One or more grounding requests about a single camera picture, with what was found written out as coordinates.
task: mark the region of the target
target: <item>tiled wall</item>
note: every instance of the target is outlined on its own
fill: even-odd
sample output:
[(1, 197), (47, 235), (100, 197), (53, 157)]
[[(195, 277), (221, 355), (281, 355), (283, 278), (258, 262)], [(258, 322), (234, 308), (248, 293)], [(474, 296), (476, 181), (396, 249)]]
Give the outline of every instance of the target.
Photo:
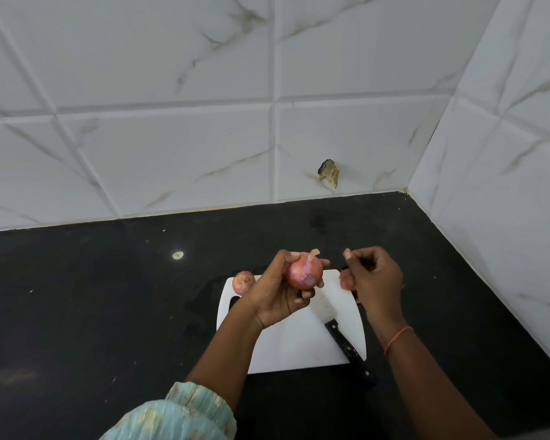
[(403, 188), (498, 1), (0, 0), (0, 229)]
[(550, 355), (550, 0), (501, 0), (409, 189)]

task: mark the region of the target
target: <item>person's right hand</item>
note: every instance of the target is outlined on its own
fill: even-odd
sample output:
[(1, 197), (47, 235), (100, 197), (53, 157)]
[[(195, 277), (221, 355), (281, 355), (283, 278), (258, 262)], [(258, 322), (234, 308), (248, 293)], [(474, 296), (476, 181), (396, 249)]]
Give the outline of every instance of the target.
[(354, 277), (359, 301), (385, 346), (406, 325), (401, 311), (401, 269), (381, 247), (345, 249), (343, 256)]

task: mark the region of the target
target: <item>knife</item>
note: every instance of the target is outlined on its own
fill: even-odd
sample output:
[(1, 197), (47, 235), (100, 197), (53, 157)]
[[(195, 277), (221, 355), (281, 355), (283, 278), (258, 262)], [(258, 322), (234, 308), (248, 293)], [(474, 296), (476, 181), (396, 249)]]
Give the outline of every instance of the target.
[(328, 330), (328, 333), (330, 333), (334, 341), (336, 341), (340, 350), (355, 367), (362, 379), (364, 379), (368, 385), (374, 386), (377, 383), (377, 377), (375, 377), (373, 371), (363, 361), (357, 350), (350, 344), (350, 341), (340, 332), (338, 322), (336, 321), (338, 313), (332, 304), (330, 304), (326, 295), (321, 291), (316, 292), (315, 296), (310, 300), (309, 308), (324, 323), (324, 327)]

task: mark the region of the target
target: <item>red thread bracelet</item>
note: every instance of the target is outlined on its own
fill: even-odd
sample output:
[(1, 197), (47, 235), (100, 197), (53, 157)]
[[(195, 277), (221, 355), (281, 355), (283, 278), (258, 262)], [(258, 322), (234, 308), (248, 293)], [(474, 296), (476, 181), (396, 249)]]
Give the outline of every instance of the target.
[(406, 325), (405, 327), (403, 327), (403, 329), (401, 329), (399, 332), (397, 332), (393, 338), (391, 338), (391, 341), (389, 341), (389, 342), (387, 343), (387, 347), (385, 348), (385, 356), (387, 356), (387, 353), (389, 352), (389, 348), (391, 347), (391, 344), (393, 344), (393, 342), (394, 342), (397, 338), (399, 338), (399, 336), (400, 336), (403, 332), (405, 332), (407, 329), (413, 330), (413, 327), (410, 326), (410, 325)]

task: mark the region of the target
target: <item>black countertop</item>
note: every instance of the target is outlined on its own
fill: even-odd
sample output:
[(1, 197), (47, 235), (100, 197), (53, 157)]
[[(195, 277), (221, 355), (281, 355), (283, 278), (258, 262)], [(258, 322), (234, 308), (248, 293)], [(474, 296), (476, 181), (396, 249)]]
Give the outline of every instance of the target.
[[(338, 268), (370, 245), (401, 265), (408, 322), (491, 428), (550, 426), (548, 357), (410, 197), (383, 193), (0, 232), (0, 438), (99, 438), (191, 370), (226, 278), (279, 248)], [(366, 320), (365, 335), (373, 390), (345, 365), (250, 376), (237, 439), (414, 437)]]

